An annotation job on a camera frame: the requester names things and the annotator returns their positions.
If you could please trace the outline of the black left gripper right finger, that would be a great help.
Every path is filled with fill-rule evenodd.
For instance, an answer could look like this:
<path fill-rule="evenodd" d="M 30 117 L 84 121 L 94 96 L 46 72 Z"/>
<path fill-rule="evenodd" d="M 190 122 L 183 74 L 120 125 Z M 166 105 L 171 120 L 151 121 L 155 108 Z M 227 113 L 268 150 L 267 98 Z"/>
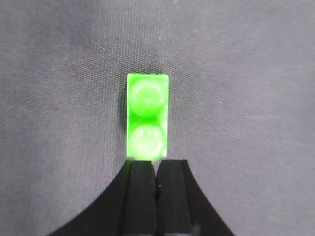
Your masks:
<path fill-rule="evenodd" d="M 157 172 L 157 235 L 231 236 L 187 160 L 163 160 Z"/>

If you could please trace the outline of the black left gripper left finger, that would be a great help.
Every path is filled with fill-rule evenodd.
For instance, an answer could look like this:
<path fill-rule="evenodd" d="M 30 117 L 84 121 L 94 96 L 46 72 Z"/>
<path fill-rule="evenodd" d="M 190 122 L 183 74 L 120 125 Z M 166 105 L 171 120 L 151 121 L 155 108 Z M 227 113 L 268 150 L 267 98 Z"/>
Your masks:
<path fill-rule="evenodd" d="M 92 204 L 52 235 L 154 236 L 155 190 L 151 162 L 128 160 Z"/>

